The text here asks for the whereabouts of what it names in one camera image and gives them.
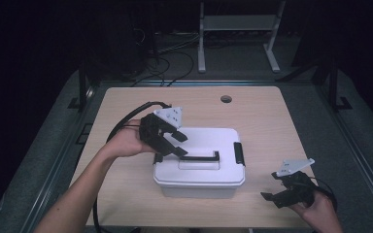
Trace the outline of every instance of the white metal stand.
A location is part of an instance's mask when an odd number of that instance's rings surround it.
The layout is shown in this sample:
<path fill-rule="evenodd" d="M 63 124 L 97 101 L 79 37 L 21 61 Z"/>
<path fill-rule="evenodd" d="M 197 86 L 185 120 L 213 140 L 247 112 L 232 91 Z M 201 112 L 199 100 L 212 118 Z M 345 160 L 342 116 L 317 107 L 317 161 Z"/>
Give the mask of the white metal stand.
<path fill-rule="evenodd" d="M 280 27 L 286 0 L 280 1 L 278 13 L 265 16 L 205 16 L 204 3 L 201 2 L 199 20 L 199 47 L 198 47 L 198 72 L 205 73 L 204 33 L 205 31 L 230 31 L 230 30 L 265 30 L 271 31 L 271 37 L 264 49 L 274 73 L 280 72 L 272 48 Z"/>

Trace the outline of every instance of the dark background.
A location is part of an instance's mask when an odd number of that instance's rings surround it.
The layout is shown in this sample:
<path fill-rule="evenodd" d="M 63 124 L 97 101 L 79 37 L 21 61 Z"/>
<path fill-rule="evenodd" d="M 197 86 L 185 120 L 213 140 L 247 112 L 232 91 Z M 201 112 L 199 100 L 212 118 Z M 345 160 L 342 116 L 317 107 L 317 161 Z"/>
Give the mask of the dark background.
<path fill-rule="evenodd" d="M 0 199 L 67 79 L 87 60 L 89 50 L 108 49 L 96 47 L 105 42 L 102 28 L 109 26 L 100 17 L 115 5 L 114 1 L 0 0 Z M 152 21 L 163 33 L 198 29 L 197 2 L 144 1 L 142 6 L 148 10 L 125 5 L 118 16 L 146 29 Z M 211 1 L 206 9 L 213 14 L 250 14 L 248 9 L 268 13 L 276 6 L 271 1 Z M 303 35 L 295 65 L 334 50 L 339 68 L 373 110 L 373 1 L 288 0 L 280 33 L 289 32 Z M 133 35 L 120 36 L 125 44 Z M 142 59 L 138 55 L 133 59 Z"/>

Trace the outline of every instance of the person's left hand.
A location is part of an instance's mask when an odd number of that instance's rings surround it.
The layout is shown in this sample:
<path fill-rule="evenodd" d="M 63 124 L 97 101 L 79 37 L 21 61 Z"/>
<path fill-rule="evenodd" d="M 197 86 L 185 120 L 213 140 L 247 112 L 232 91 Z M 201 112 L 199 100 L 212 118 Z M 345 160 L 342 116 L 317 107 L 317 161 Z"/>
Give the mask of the person's left hand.
<path fill-rule="evenodd" d="M 141 152 L 155 152 L 150 146 L 140 140 L 140 119 L 131 119 L 100 151 L 108 157 L 118 158 L 132 156 Z"/>

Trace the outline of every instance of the white mounting bracket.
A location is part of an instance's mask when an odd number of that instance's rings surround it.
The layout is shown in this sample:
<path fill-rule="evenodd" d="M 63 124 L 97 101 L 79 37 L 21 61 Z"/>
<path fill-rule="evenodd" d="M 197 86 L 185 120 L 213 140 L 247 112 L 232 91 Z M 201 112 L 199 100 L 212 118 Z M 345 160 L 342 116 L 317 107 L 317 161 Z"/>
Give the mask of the white mounting bracket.
<path fill-rule="evenodd" d="M 183 125 L 183 108 L 181 107 L 158 109 L 154 110 L 153 113 L 177 129 Z"/>
<path fill-rule="evenodd" d="M 277 172 L 277 177 L 283 177 L 292 175 L 301 169 L 310 166 L 315 163 L 315 160 L 312 158 L 309 159 L 286 159 L 283 161 L 280 170 Z"/>

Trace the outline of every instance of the box lid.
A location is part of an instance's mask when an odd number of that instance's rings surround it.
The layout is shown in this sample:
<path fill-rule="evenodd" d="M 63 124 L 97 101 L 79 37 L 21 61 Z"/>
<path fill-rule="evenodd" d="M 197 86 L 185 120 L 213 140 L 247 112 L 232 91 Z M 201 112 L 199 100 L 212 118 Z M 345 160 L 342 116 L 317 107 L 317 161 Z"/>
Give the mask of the box lid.
<path fill-rule="evenodd" d="M 238 186 L 245 181 L 245 162 L 238 132 L 231 128 L 182 128 L 183 143 L 165 138 L 188 157 L 215 157 L 218 161 L 184 161 L 175 154 L 154 164 L 153 177 L 164 186 Z"/>

